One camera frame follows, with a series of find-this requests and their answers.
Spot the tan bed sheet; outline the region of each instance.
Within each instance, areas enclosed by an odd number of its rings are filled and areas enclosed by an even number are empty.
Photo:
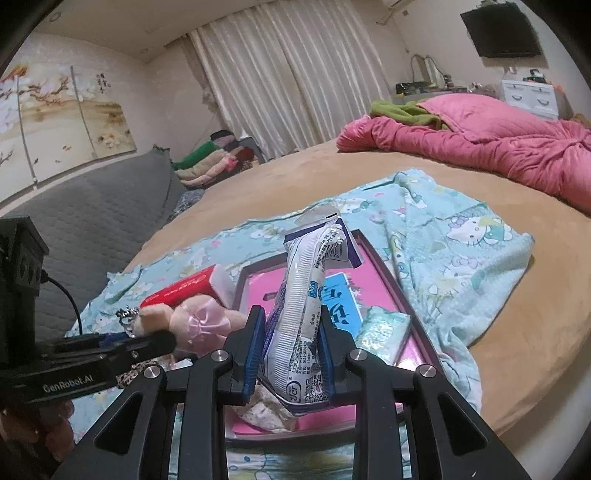
[[[338,154],[332,141],[213,186],[157,232],[128,269],[249,218],[292,212],[411,167],[486,201],[516,231],[536,240],[526,275],[470,349],[482,376],[483,417],[501,433],[541,400],[591,330],[591,219],[544,193],[401,153]]]

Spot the green towel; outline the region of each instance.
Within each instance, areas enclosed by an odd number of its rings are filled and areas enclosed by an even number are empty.
[[[175,170],[187,170],[195,165],[197,165],[200,161],[206,158],[209,154],[219,150],[215,143],[211,140],[209,142],[205,142],[201,147],[199,147],[194,152],[190,153],[186,157],[184,157],[181,161],[173,163],[173,169]]]
[[[397,122],[415,127],[423,125],[434,130],[448,130],[447,125],[437,115],[432,115],[416,102],[408,102],[406,105],[394,105],[387,100],[376,100],[371,104],[371,116],[387,116]]]

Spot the curtain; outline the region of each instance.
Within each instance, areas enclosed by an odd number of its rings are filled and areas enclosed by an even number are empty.
[[[328,141],[373,100],[389,99],[350,0],[278,0],[190,36],[224,120],[270,157]]]

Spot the painted mural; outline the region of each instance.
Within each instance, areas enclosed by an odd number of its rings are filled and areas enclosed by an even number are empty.
[[[82,115],[98,158],[135,150],[121,105],[113,99],[108,75],[74,66]]]
[[[104,72],[21,64],[0,79],[0,201],[35,181],[135,149]]]
[[[0,80],[0,201],[33,185],[18,116],[17,74]]]

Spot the drawer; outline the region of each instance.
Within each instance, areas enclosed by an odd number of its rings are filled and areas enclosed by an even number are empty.
[[[558,117],[558,103],[552,87],[532,86],[530,93],[532,111]]]
[[[531,110],[531,106],[533,105],[530,93],[525,89],[521,91],[506,91],[505,101],[509,105],[516,106],[517,108],[521,108],[523,110]]]
[[[536,110],[532,110],[531,113],[533,113],[536,117],[541,118],[542,120],[551,120],[551,121],[558,120],[558,114],[553,115],[551,113],[545,113],[545,112],[540,112],[540,111],[536,111]]]
[[[531,110],[533,105],[531,98],[532,93],[528,86],[519,83],[511,83],[507,80],[503,80],[502,85],[506,103],[523,110]]]

